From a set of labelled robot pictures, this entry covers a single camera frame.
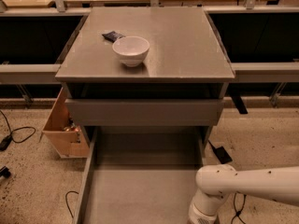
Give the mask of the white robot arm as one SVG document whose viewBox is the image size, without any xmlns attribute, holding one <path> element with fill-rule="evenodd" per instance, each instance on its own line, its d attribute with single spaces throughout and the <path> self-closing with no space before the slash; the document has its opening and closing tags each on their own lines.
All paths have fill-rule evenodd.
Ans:
<svg viewBox="0 0 299 224">
<path fill-rule="evenodd" d="M 197 191 L 189 207 L 192 224 L 214 224 L 231 193 L 299 205 L 299 167 L 237 171 L 228 164 L 206 165 L 195 176 Z"/>
</svg>

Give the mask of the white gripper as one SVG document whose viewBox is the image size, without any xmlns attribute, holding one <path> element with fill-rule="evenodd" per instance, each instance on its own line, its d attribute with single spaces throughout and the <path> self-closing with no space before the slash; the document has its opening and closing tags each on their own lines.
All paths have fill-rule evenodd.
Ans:
<svg viewBox="0 0 299 224">
<path fill-rule="evenodd" d="M 215 224 L 217 217 L 216 216 L 208 216 L 200 212 L 194 205 L 191 203 L 189 206 L 189 221 L 192 224 Z"/>
</svg>

